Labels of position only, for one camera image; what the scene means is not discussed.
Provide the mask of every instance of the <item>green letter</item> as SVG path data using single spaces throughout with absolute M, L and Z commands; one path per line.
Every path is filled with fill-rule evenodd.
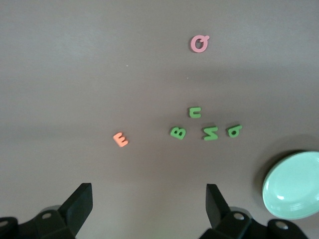
M 239 130 L 242 128 L 243 128 L 243 126 L 236 125 L 236 126 L 233 126 L 229 129 L 227 129 L 229 137 L 236 138 L 239 135 Z
M 199 111 L 201 111 L 201 107 L 191 107 L 189 108 L 189 117 L 196 119 L 196 118 L 200 118 L 201 114 L 198 113 Z
M 186 130 L 184 128 L 174 127 L 171 129 L 170 135 L 174 138 L 182 140 L 186 135 Z
M 214 133 L 214 132 L 218 131 L 218 127 L 216 127 L 216 126 L 208 127 L 208 128 L 204 128 L 203 130 L 208 135 L 208 136 L 204 137 L 205 141 L 218 139 L 218 135 Z

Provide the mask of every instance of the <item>green bowl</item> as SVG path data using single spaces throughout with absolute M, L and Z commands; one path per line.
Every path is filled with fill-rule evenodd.
M 319 152 L 284 158 L 267 174 L 263 200 L 268 211 L 283 219 L 300 219 L 319 212 Z

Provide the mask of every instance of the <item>gray table surface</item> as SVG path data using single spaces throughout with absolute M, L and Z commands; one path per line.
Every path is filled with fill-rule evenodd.
M 91 182 L 78 239 L 196 239 L 215 183 L 266 224 L 267 167 L 319 150 L 318 89 L 318 0 L 0 0 L 0 216 L 23 223 Z M 319 238 L 319 214 L 293 222 Z

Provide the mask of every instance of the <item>orange letter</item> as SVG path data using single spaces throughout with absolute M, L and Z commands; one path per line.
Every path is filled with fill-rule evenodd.
M 119 147 L 123 147 L 127 145 L 129 142 L 125 139 L 122 132 L 117 133 L 113 136 L 114 141 L 119 145 Z

